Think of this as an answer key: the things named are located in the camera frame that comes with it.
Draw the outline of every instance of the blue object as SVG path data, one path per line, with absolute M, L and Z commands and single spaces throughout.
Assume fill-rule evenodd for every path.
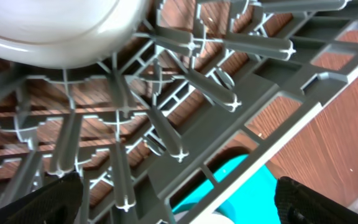
M 216 180 L 222 181 L 246 157 L 247 155 L 237 156 L 225 163 L 214 173 Z M 263 166 L 216 211 L 234 223 L 280 224 L 274 204 L 276 184 L 277 180 L 272 173 L 266 166 Z M 174 214 L 190 210 L 212 189 L 211 181 L 206 180 L 173 209 Z

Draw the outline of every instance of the white bowl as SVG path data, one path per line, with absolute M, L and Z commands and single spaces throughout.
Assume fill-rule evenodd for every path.
M 0 0 L 0 58 L 76 68 L 119 50 L 148 0 Z

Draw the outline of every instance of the brown wood surface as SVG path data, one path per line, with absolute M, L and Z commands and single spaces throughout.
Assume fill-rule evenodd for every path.
M 193 25 L 194 0 L 167 0 L 162 12 L 162 26 L 177 27 L 189 30 Z M 227 2 L 205 4 L 201 18 L 208 27 L 209 36 L 222 36 L 226 31 L 226 17 L 229 5 Z M 253 8 L 236 21 L 235 31 L 241 31 L 251 20 Z M 265 25 L 267 33 L 274 35 L 281 27 L 291 20 L 291 15 L 274 16 Z M 341 38 L 344 41 L 358 42 L 358 32 L 350 32 Z M 131 39 L 119 53 L 119 65 L 122 66 L 131 55 L 144 44 L 144 39 Z M 196 63 L 196 69 L 202 69 L 222 48 L 221 44 L 210 43 Z M 188 58 L 181 57 L 184 64 Z M 325 54 L 316 62 L 322 67 L 339 69 L 350 56 Z M 248 60 L 246 54 L 235 53 L 222 68 L 228 74 L 234 75 Z M 167 54 L 160 56 L 161 65 L 166 70 L 177 70 L 177 66 Z M 0 71 L 7 69 L 9 62 L 0 59 Z M 97 66 L 86 67 L 73 71 L 100 72 Z M 27 81 L 32 98 L 34 114 L 66 113 L 68 100 L 61 85 L 49 84 L 42 80 Z M 150 97 L 150 85 L 135 82 L 131 87 L 145 98 Z M 73 85 L 73 94 L 78 110 L 94 112 L 113 110 L 109 102 L 107 83 L 105 80 L 92 80 L 84 84 Z M 183 102 L 168 118 L 176 126 L 181 126 L 193 114 L 204 97 L 195 91 Z M 16 99 L 8 96 L 0 103 L 0 116 L 12 116 Z M 285 98 L 278 98 L 264 110 L 249 126 L 262 137 L 268 136 L 278 125 L 288 117 L 298 103 Z M 146 122 L 146 117 L 136 118 L 131 124 L 124 126 L 124 138 L 135 133 Z M 41 150 L 53 150 L 54 143 L 60 129 L 61 122 L 49 121 L 38 130 Z M 111 142 L 114 128 L 105 125 L 97 119 L 86 119 L 81 130 L 81 145 L 90 146 Z M 245 146 L 253 149 L 255 144 L 244 135 L 236 136 L 226 147 Z M 27 152 L 25 144 L 21 144 L 15 134 L 0 132 L 0 154 Z M 132 167 L 142 162 L 150 151 L 139 145 L 129 156 Z M 99 152 L 88 163 L 86 169 L 97 169 L 108 158 L 107 152 Z M 0 180 L 12 177 L 18 162 L 4 164 L 0 168 Z M 348 205 L 358 197 L 358 79 L 333 101 L 314 121 L 292 139 L 268 164 L 276 176 L 289 175 L 305 185 L 317 190 L 335 201 Z M 110 190 L 111 186 L 105 183 L 98 184 L 91 191 L 91 206 L 95 206 Z

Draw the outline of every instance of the white round object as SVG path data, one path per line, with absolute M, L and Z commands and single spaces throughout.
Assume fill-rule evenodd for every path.
M 119 50 L 147 0 L 0 0 L 0 58 L 47 68 L 95 63 Z
M 175 221 L 179 221 L 182 217 L 184 217 L 188 211 L 180 212 L 174 216 Z M 192 222 L 191 224 L 234 224 L 232 220 L 230 220 L 228 217 L 225 217 L 224 215 L 221 215 L 218 212 L 214 212 L 212 214 L 204 215 L 203 219 L 199 222 Z

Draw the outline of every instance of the black object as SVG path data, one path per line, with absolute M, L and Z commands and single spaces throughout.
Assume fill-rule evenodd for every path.
M 0 223 L 72 224 L 82 195 L 80 176 L 72 172 L 0 208 Z
M 358 224 L 358 214 L 303 184 L 282 177 L 274 198 L 282 224 Z

